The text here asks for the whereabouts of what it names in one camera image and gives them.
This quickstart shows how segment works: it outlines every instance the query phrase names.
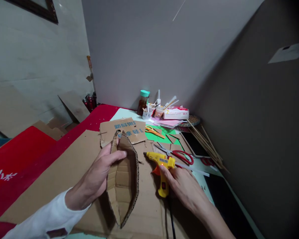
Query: white label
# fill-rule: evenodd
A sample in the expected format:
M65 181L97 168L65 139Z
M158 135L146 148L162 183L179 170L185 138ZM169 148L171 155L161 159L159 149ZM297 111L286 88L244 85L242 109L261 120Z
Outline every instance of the white label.
M295 60L298 58L299 58L299 43L290 46L285 46L278 49L278 51L271 58L268 64L281 62L281 61Z

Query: pen holder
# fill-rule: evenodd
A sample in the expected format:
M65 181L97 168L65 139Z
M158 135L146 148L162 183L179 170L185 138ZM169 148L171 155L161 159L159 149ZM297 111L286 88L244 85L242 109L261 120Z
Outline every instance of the pen holder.
M153 112L147 112L147 110L146 111L144 110L142 119L149 120L151 118L152 114L153 114Z
M163 109L163 106L156 107L155 114L154 114L155 118L161 118L163 116L164 110L162 110L162 109Z

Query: smartphone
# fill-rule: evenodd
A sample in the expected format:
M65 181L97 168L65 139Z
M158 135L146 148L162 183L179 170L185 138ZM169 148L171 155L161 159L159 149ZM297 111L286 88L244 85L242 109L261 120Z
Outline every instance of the smartphone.
M210 158L209 154L206 152L203 146L201 146L192 133L181 132L180 134L183 136L186 144L196 158Z

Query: orange scissors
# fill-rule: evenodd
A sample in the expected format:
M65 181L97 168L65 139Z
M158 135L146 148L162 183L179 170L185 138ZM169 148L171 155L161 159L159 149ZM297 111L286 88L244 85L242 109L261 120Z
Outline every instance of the orange scissors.
M158 137L161 137L161 138L166 138L164 135L161 135L160 133L158 133L157 131L155 131L151 126L147 125L145 127L145 132L146 133L152 133L152 134L155 134L157 135Z

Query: green craft paper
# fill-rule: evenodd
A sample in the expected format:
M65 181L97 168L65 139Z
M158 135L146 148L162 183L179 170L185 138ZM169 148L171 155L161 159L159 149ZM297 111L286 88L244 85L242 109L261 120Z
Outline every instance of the green craft paper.
M161 129L162 130L162 135L165 136L165 139L158 137L155 134L152 133L146 133L145 135L147 137L148 140L154 140L155 142L161 142L161 143L172 143L166 136L166 134L176 134L176 131L174 129L169 129L169 128L165 128L163 126L159 126L159 125L150 125L152 128L157 128L157 129ZM179 140L176 140L175 144L180 145Z

